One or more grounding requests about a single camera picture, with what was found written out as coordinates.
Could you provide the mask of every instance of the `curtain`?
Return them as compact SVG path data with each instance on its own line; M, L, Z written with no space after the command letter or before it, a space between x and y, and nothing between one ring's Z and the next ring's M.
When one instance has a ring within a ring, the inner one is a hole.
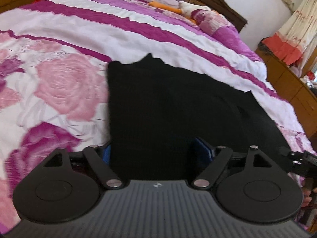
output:
M304 66L308 62L310 56L315 51L315 48L317 46L317 35L313 38L313 40L310 42L310 44L307 46L305 52L303 53L302 57L296 61L296 63L290 67L290 69L299 77L302 77L303 74L306 74L306 72L310 69L306 69L306 72L302 72L304 69Z
M303 0L291 18L263 43L287 65L298 61L317 33L317 0Z

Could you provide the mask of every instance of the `silver screw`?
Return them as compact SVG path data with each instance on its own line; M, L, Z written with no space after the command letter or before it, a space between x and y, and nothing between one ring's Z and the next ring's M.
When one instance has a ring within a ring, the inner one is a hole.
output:
M194 181L194 185L199 188L206 188L210 185L210 183L205 179L198 179Z
M250 146L250 149L251 149L251 150L258 150L258 149L259 149L259 147L258 147L258 146L256 146L256 145L252 145L252 146Z
M122 182L118 179L111 179L106 182L109 187L118 188L122 185Z

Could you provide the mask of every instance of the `gray platform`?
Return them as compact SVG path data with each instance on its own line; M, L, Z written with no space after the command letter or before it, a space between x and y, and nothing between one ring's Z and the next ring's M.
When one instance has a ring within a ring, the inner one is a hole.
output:
M185 181L131 181L105 193L85 216L62 224L23 220L5 238L308 238L293 221L256 226L221 210Z

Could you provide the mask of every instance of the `bedspread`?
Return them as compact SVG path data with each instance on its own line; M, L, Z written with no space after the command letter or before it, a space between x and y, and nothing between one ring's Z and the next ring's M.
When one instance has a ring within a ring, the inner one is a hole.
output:
M0 232L19 221L14 187L50 152L110 139L107 63L148 53L252 91L293 150L313 151L264 63L189 20L140 0L43 0L0 15Z

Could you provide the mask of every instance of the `black cloth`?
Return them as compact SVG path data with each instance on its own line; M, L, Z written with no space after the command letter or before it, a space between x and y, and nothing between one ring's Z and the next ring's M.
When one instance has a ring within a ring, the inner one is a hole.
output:
M165 64L149 54L139 62L109 63L111 168L126 179L186 179L189 146L213 146L273 157L288 144L251 92L242 92Z

